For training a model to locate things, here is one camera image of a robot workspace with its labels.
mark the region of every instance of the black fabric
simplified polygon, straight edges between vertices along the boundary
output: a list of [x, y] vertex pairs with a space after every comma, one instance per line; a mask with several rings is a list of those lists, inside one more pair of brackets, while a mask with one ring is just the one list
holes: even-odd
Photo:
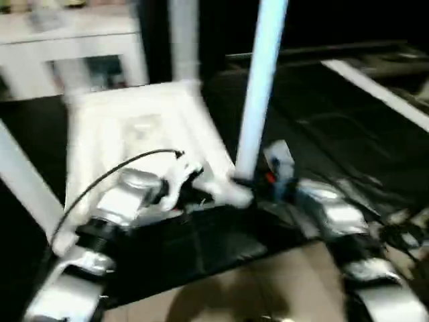
[[[247, 71], [241, 70], [202, 87], [232, 158], [246, 85]], [[261, 147], [280, 139], [299, 169], [349, 183], [384, 215], [421, 204], [428, 193], [428, 134], [321, 64], [278, 68]], [[311, 172], [302, 170], [305, 176]]]
[[116, 307], [305, 243], [278, 217], [221, 207], [136, 231], [121, 247], [109, 284]]

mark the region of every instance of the light blue pole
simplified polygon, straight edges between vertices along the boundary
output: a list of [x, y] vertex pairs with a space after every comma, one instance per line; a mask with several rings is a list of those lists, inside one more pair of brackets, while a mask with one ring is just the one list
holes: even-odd
[[239, 178], [251, 180], [255, 172], [287, 8], [288, 0], [261, 0], [259, 4], [235, 168]]

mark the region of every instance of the floor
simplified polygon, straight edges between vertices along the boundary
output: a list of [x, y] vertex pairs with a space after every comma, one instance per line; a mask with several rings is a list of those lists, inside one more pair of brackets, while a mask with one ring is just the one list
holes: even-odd
[[107, 311], [104, 321], [341, 322], [338, 274], [315, 243]]

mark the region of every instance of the wire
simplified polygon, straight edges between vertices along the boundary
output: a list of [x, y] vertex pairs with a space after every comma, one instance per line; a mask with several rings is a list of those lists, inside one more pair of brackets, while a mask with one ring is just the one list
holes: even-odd
[[40, 273], [37, 274], [36, 280], [38, 280], [40, 278], [43, 278], [44, 274], [46, 273], [46, 268], [48, 267], [49, 261], [52, 258], [52, 252], [50, 250], [50, 245], [52, 245], [52, 246], [54, 245], [54, 242], [56, 240], [58, 232], [61, 230], [62, 225], [67, 220], [67, 218], [68, 218], [69, 214], [71, 213], [71, 211], [77, 206], [77, 204], [83, 199], [83, 197], [85, 197], [85, 195], [87, 193], [89, 193], [91, 190], [93, 190], [101, 181], [103, 181], [104, 179], [106, 179], [108, 176], [110, 176], [114, 172], [120, 170], [124, 166], [126, 166], [126, 165], [128, 165], [128, 164], [130, 164], [130, 163], [132, 163], [132, 162], [134, 162], [134, 161], [136, 161], [138, 159], [144, 158], [146, 156], [150, 156], [152, 154], [158, 154], [158, 153], [174, 153], [177, 158], [183, 154], [181, 151], [174, 150], [174, 149], [159, 149], [159, 150], [152, 150], [152, 151], [148, 151], [148, 152], [144, 152], [144, 153], [138, 154], [138, 155], [136, 155], [136, 156], [134, 156], [134, 157], [132, 157], [132, 158], [130, 158], [130, 159], [128, 159], [128, 160], [120, 163], [120, 164], [118, 164], [117, 166], [113, 167], [112, 169], [110, 169], [106, 173], [104, 173], [101, 176], [99, 176], [89, 186], [87, 186], [87, 188], [80, 195], [77, 196], [77, 198], [73, 201], [73, 203], [64, 212], [63, 216], [59, 220], [59, 222], [58, 222], [58, 224], [56, 226], [56, 229], [55, 229], [54, 233], [52, 234], [51, 242], [48, 243], [48, 245], [45, 248], [44, 256], [42, 258], [42, 261], [40, 262]]

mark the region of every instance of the white shelf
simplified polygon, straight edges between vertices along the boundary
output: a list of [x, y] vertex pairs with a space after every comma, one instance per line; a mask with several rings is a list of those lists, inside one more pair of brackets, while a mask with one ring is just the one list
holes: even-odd
[[60, 17], [65, 27], [37, 32], [30, 13], [0, 15], [0, 44], [139, 32], [137, 19], [125, 5], [67, 9]]

